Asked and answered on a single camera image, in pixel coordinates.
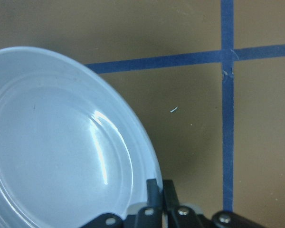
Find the white plastic dish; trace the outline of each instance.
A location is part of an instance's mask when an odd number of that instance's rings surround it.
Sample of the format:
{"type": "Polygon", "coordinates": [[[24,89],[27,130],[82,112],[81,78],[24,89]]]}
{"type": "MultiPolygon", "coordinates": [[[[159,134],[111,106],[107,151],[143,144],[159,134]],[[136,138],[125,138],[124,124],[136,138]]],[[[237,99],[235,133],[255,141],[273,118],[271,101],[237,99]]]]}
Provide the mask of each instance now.
{"type": "Polygon", "coordinates": [[[77,228],[146,202],[150,140],[99,76],[35,47],[0,50],[0,227],[77,228]]]}

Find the metal bolt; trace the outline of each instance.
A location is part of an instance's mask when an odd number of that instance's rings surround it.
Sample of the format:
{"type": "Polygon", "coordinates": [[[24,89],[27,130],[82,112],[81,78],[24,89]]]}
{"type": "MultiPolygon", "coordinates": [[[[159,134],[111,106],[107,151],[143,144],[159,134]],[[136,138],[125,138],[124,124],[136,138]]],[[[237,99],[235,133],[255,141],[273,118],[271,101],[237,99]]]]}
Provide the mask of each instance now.
{"type": "Polygon", "coordinates": [[[221,214],[218,219],[222,223],[229,223],[231,221],[230,216],[227,214],[221,214]]]}
{"type": "Polygon", "coordinates": [[[107,218],[105,220],[106,225],[113,225],[115,222],[116,222],[116,219],[114,219],[114,218],[107,218]]]}
{"type": "Polygon", "coordinates": [[[179,208],[178,213],[180,215],[188,215],[189,214],[189,209],[187,207],[181,207],[181,208],[179,208]]]}
{"type": "Polygon", "coordinates": [[[153,215],[154,214],[154,209],[153,208],[147,208],[146,210],[144,210],[144,214],[145,215],[153,215]]]}

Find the brown surface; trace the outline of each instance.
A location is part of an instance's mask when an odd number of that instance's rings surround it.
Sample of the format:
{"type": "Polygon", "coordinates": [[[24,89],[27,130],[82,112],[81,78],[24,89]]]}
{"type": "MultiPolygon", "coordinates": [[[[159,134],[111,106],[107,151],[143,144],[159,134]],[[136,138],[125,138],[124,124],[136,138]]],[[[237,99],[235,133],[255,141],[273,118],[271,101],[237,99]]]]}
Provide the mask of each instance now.
{"type": "Polygon", "coordinates": [[[285,0],[235,0],[235,48],[285,44],[285,0]]]}
{"type": "Polygon", "coordinates": [[[48,48],[84,64],[220,49],[219,1],[0,1],[0,48],[48,48]]]}
{"type": "Polygon", "coordinates": [[[222,209],[220,64],[102,77],[137,113],[180,201],[200,205],[209,217],[222,209]]]}
{"type": "Polygon", "coordinates": [[[235,211],[285,228],[285,58],[235,64],[235,211]]]}

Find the blue tape strip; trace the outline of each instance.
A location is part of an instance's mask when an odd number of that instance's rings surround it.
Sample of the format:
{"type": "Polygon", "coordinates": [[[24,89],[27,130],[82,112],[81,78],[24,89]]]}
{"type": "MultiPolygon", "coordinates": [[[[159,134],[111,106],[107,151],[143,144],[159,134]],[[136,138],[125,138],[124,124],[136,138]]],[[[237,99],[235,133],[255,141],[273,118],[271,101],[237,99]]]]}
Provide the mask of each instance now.
{"type": "Polygon", "coordinates": [[[235,61],[275,57],[285,57],[285,44],[236,49],[234,52],[235,61]]]}
{"type": "Polygon", "coordinates": [[[234,84],[233,0],[221,0],[223,101],[223,209],[233,210],[234,84]]]}
{"type": "Polygon", "coordinates": [[[94,63],[86,65],[98,74],[131,70],[144,70],[162,67],[179,67],[185,65],[218,63],[221,51],[205,51],[172,56],[140,58],[116,62],[94,63]]]}

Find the black mechanical bracket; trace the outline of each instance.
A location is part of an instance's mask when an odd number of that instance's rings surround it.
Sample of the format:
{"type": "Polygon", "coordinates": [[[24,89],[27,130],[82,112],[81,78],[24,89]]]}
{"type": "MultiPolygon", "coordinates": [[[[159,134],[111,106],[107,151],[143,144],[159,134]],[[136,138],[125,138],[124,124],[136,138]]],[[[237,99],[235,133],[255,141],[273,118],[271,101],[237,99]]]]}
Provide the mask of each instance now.
{"type": "Polygon", "coordinates": [[[112,213],[105,213],[81,228],[162,228],[162,216],[167,218],[168,228],[265,228],[233,212],[220,211],[212,220],[196,214],[188,206],[179,203],[171,180],[163,180],[162,194],[156,179],[147,180],[148,202],[137,214],[125,220],[112,213]]]}

